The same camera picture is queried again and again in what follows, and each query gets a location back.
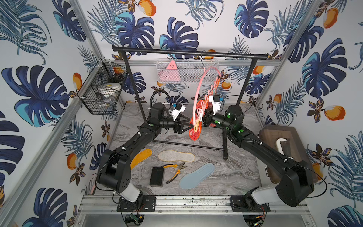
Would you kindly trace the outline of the red patterned insole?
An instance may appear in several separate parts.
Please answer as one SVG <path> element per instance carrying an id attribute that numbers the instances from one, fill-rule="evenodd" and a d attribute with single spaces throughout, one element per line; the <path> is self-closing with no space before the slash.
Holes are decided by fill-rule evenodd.
<path id="1" fill-rule="evenodd" d="M 196 105 L 196 121 L 195 121 L 196 124 L 194 125 L 193 129 L 189 130 L 190 139 L 192 139 L 193 141 L 196 141 L 201 135 L 202 123 L 199 117 L 199 109 L 201 108 L 202 108 L 202 101 L 200 100 Z"/>

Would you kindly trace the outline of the beige yellow-edged insole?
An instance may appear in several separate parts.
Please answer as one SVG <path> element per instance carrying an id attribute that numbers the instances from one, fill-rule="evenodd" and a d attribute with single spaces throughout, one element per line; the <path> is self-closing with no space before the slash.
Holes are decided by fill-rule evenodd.
<path id="1" fill-rule="evenodd" d="M 175 150 L 165 150 L 158 154 L 158 158 L 162 161 L 174 162 L 194 162 L 195 156 L 192 153 L 178 152 Z"/>

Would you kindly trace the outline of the orange insole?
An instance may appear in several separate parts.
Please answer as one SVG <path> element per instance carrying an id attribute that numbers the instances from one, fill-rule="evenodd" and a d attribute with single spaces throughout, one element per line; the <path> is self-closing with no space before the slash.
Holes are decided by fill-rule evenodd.
<path id="1" fill-rule="evenodd" d="M 133 170 L 138 164 L 148 159 L 153 154 L 151 149 L 145 149 L 144 151 L 137 154 L 130 164 L 131 170 Z"/>

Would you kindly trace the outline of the light blue insole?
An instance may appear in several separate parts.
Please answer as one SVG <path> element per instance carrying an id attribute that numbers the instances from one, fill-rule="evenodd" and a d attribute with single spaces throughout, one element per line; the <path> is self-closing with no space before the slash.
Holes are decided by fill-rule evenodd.
<path id="1" fill-rule="evenodd" d="M 202 181 L 210 177 L 215 171 L 212 163 L 207 163 L 199 169 L 185 175 L 179 182 L 182 189 L 188 190 L 197 187 Z"/>

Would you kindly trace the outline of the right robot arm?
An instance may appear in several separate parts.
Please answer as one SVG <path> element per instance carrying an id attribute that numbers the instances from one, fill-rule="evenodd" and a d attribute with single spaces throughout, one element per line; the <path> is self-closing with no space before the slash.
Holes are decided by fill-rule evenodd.
<path id="1" fill-rule="evenodd" d="M 262 142 L 243 125 L 244 113 L 240 106 L 230 106 L 225 115 L 215 114 L 208 108 L 202 120 L 206 126 L 215 124 L 225 130 L 233 144 L 250 152 L 278 174 L 281 180 L 274 191 L 286 205 L 295 207 L 314 192 L 313 171 L 308 163 L 297 162 Z"/>

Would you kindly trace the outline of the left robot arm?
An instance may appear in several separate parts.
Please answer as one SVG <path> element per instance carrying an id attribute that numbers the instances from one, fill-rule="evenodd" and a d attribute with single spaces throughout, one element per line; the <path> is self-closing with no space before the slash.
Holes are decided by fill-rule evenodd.
<path id="1" fill-rule="evenodd" d="M 113 191 L 131 203 L 142 198 L 141 191 L 130 181 L 131 170 L 151 155 L 143 149 L 162 129 L 173 129 L 175 133 L 182 134 L 193 128 L 190 118 L 182 114 L 186 106 L 180 102 L 173 103 L 169 96 L 167 101 L 169 108 L 162 103 L 149 103 L 149 115 L 138 126 L 138 132 L 122 146 L 105 150 L 99 161 L 95 185 L 102 185 L 106 191 Z"/>

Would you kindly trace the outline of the pink triangle item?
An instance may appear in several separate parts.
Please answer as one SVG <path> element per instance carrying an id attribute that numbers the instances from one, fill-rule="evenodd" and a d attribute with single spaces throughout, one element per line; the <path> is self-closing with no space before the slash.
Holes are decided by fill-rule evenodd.
<path id="1" fill-rule="evenodd" d="M 160 82 L 171 83 L 181 80 L 179 70 L 175 60 L 169 62 L 159 62 L 158 76 Z"/>

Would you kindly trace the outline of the small black box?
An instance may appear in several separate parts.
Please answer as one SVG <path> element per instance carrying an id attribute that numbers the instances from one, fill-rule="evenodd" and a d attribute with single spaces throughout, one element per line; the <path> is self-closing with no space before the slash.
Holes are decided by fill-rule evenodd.
<path id="1" fill-rule="evenodd" d="M 149 185 L 151 187 L 162 187 L 164 181 L 164 167 L 153 167 Z"/>

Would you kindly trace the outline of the white bowl in basket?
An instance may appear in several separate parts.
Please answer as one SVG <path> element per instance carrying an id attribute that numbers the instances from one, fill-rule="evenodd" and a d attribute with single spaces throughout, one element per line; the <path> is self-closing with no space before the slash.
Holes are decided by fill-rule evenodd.
<path id="1" fill-rule="evenodd" d="M 104 99 L 112 96 L 117 96 L 121 90 L 121 84 L 119 83 L 108 83 L 99 85 L 96 91 L 96 96 L 99 99 Z"/>

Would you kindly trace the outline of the brown plastic toolbox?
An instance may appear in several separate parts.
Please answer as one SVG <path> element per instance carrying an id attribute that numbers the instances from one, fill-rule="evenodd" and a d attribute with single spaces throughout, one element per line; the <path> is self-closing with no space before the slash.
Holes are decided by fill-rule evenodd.
<path id="1" fill-rule="evenodd" d="M 308 154 L 294 127 L 266 125 L 260 130 L 259 138 L 262 142 L 287 157 L 291 157 L 298 162 L 304 160 L 308 163 L 308 167 L 313 169 Z M 270 186 L 280 182 L 281 178 L 277 173 L 259 159 L 257 165 L 262 186 Z"/>

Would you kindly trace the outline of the clear wall shelf basket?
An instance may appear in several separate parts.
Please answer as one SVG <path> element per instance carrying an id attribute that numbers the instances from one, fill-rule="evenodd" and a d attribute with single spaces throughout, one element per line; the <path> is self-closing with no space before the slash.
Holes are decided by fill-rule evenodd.
<path id="1" fill-rule="evenodd" d="M 159 62 L 169 62 L 170 59 L 157 60 L 156 69 L 158 71 Z M 180 73 L 181 80 L 171 83 L 190 83 L 198 84 L 200 81 L 203 84 L 208 84 L 216 80 L 218 77 L 219 62 L 217 60 L 199 60 L 199 59 L 178 59 L 175 60 Z"/>

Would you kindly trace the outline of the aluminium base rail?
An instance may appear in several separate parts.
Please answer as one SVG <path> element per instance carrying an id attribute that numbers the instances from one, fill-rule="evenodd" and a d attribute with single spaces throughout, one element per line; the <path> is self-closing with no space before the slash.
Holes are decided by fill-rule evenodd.
<path id="1" fill-rule="evenodd" d="M 79 214 L 118 214 L 132 210 L 120 208 L 115 202 L 119 196 L 84 196 L 78 208 Z M 306 204 L 289 207 L 283 203 L 257 205 L 253 209 L 237 208 L 242 199 L 237 196 L 156 196 L 147 197 L 140 214 L 271 214 L 310 215 Z"/>

